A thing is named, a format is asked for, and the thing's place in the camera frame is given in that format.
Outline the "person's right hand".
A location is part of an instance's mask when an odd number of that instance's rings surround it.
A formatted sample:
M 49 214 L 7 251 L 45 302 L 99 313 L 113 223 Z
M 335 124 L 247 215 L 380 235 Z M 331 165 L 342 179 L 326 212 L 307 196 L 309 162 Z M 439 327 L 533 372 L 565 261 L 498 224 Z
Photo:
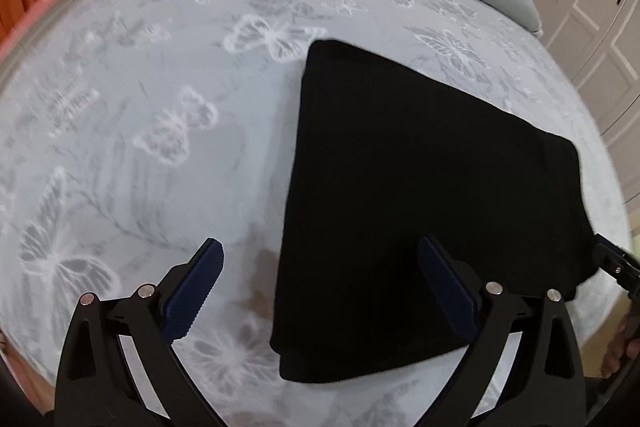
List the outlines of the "person's right hand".
M 610 378 L 620 369 L 620 360 L 626 357 L 635 360 L 639 356 L 639 339 L 626 336 L 629 322 L 639 316 L 639 308 L 631 305 L 628 312 L 620 320 L 612 340 L 608 343 L 602 360 L 600 373 L 603 378 Z

